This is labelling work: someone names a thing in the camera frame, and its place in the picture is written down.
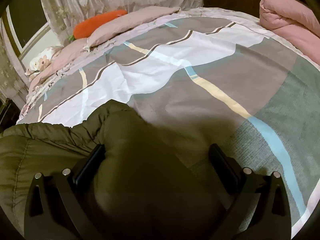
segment pillow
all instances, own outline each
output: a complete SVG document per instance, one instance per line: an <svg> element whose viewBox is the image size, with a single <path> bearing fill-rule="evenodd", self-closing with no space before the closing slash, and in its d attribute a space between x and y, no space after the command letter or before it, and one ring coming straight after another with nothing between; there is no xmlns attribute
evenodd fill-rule
<svg viewBox="0 0 320 240"><path fill-rule="evenodd" d="M101 25L125 14L127 14L125 10L116 10L91 17L76 25L73 30L73 36L76 39L88 38Z"/></svg>
<svg viewBox="0 0 320 240"><path fill-rule="evenodd" d="M48 77L56 73L60 69L64 68L71 61L75 60L83 51L83 47L87 44L87 39L79 39L61 50L60 54L52 61L50 66L48 66L44 71L37 75L30 84L29 93L31 93L34 88L42 84Z"/></svg>
<svg viewBox="0 0 320 240"><path fill-rule="evenodd" d="M131 12L116 18L96 29L88 38L87 47L100 45L114 36L132 29L143 23L148 23L164 15L172 14L180 10L180 7L169 8L150 6L139 11Z"/></svg>
<svg viewBox="0 0 320 240"><path fill-rule="evenodd" d="M63 46L54 46L46 48L44 51L39 53L30 61L29 67L27 68L25 75L30 76L35 71L45 70L50 65L52 57L62 49Z"/></svg>

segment yellow stripe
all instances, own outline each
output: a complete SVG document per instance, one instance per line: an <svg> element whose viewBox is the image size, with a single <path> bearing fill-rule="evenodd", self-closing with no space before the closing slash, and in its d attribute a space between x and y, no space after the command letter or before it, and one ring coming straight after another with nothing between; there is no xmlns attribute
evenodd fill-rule
<svg viewBox="0 0 320 240"><path fill-rule="evenodd" d="M81 77L82 77L82 88L86 88L87 87L87 76L85 75L85 72L81 69L79 70L80 74L81 74Z"/></svg>
<svg viewBox="0 0 320 240"><path fill-rule="evenodd" d="M132 43L129 43L128 47L129 47L130 49L134 49L134 50L136 50L136 51L138 51L138 52L141 52L141 53L143 53L143 54L148 54L148 53L149 53L149 50L148 50L148 49L139 48L139 47L137 47L137 46L134 46Z"/></svg>
<svg viewBox="0 0 320 240"><path fill-rule="evenodd" d="M231 97L229 97L225 92L220 90L214 84L210 83L209 81L201 77L192 79L192 81L200 87L207 90L212 96L214 96L218 100L224 102L232 111L241 115L243 118L247 119L251 117L251 114L249 114L246 109L244 109L239 103L234 101Z"/></svg>
<svg viewBox="0 0 320 240"><path fill-rule="evenodd" d="M38 117L38 122L41 120L41 115L42 115L42 104L39 106L39 117Z"/></svg>

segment puffer jacket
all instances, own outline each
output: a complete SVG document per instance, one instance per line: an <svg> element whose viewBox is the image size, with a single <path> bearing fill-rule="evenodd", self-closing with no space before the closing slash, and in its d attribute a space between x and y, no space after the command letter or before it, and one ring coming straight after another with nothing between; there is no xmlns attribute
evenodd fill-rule
<svg viewBox="0 0 320 240"><path fill-rule="evenodd" d="M224 213L209 192L126 104L109 101L73 128L19 124L0 134L0 205L23 235L28 190L37 172L73 166L103 144L91 188L95 220L112 239L204 239Z"/></svg>

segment orange carrot pillow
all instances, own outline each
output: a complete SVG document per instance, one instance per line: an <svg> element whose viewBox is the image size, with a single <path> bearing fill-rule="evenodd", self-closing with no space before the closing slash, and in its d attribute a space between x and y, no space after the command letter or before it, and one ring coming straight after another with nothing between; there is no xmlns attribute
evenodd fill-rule
<svg viewBox="0 0 320 240"><path fill-rule="evenodd" d="M91 17L76 25L75 29L73 30L73 36L76 39L88 38L101 25L127 13L128 12L126 10L116 10Z"/></svg>

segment wooden cabinet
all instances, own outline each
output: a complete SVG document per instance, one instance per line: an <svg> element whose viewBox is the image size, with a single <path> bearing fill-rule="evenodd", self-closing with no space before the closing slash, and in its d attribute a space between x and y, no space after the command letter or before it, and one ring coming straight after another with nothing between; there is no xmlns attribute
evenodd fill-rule
<svg viewBox="0 0 320 240"><path fill-rule="evenodd" d="M0 133L15 125L19 114L20 109L8 98L5 104L0 106Z"/></svg>

